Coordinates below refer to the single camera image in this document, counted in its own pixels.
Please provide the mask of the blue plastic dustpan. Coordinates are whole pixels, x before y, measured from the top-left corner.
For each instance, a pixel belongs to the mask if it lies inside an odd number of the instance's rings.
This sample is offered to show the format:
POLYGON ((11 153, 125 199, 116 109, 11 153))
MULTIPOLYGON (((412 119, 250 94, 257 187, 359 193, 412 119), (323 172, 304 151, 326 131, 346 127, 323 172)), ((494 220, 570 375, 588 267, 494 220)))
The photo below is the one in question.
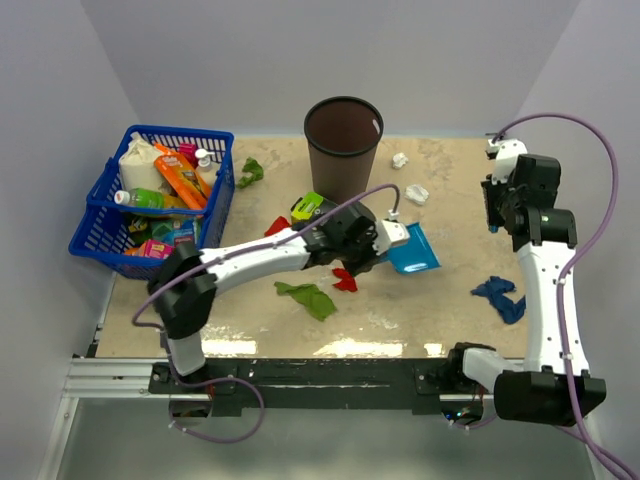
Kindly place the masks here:
POLYGON ((441 267, 419 222, 407 226, 409 241, 389 250, 387 258, 394 270, 400 274, 420 273, 441 267))

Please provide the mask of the large green paper scrap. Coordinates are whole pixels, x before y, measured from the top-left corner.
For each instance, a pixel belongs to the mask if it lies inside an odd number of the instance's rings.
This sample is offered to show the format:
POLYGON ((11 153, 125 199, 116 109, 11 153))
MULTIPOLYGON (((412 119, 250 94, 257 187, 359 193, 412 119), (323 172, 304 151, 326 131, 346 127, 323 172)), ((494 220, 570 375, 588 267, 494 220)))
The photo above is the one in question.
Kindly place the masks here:
POLYGON ((274 287, 279 296, 290 297, 317 321, 323 322, 337 311, 333 300, 315 284, 291 285, 276 281, 274 287))

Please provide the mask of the small white paper scrap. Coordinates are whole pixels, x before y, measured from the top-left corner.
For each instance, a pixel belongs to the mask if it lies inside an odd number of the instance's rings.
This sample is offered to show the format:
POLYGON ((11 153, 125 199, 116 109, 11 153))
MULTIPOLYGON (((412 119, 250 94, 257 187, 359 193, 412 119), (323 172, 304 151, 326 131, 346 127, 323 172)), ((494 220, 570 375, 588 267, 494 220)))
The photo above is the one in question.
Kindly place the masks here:
POLYGON ((404 167, 409 161, 407 155, 403 152, 396 153, 391 159, 391 166, 393 169, 399 170, 404 167))

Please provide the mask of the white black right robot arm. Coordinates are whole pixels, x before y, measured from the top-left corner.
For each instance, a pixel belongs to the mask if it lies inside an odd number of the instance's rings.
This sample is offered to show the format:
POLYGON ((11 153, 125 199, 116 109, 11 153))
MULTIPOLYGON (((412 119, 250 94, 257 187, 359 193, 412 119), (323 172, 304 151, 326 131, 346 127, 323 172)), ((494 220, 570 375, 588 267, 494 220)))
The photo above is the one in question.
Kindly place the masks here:
POLYGON ((488 222, 512 240, 525 285, 526 354, 515 365, 489 346, 458 342, 443 371, 459 393, 477 384, 503 420, 570 427, 606 398, 582 349, 573 274, 578 244, 573 213, 555 205, 561 166, 530 153, 496 160, 481 184, 488 222))

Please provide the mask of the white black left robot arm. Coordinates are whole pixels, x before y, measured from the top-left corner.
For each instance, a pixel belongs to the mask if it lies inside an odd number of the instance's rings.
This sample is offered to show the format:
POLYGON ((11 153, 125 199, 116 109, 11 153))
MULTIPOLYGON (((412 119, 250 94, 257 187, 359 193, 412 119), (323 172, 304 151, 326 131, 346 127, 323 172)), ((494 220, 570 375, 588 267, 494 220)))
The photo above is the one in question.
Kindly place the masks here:
POLYGON ((370 271, 406 229, 392 210, 378 219, 352 200, 298 221, 273 235, 217 249, 177 247, 147 284, 147 305, 161 319, 171 378, 185 392, 207 380, 201 330, 213 302, 233 288, 274 274, 303 271, 334 261, 352 276, 370 271))

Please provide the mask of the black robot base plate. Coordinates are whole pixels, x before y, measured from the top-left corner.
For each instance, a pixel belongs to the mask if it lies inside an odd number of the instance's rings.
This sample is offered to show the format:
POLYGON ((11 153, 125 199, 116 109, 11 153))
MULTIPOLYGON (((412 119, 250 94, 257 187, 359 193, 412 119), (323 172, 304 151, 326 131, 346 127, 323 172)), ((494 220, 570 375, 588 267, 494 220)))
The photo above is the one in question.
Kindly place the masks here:
POLYGON ((259 406, 255 394, 235 382, 241 379, 255 386, 271 409, 404 410, 479 422, 490 395, 468 380, 446 380, 444 365, 443 359, 427 358, 209 358, 204 373, 180 385, 166 362, 156 362, 148 390, 174 398, 202 396, 219 417, 259 406))

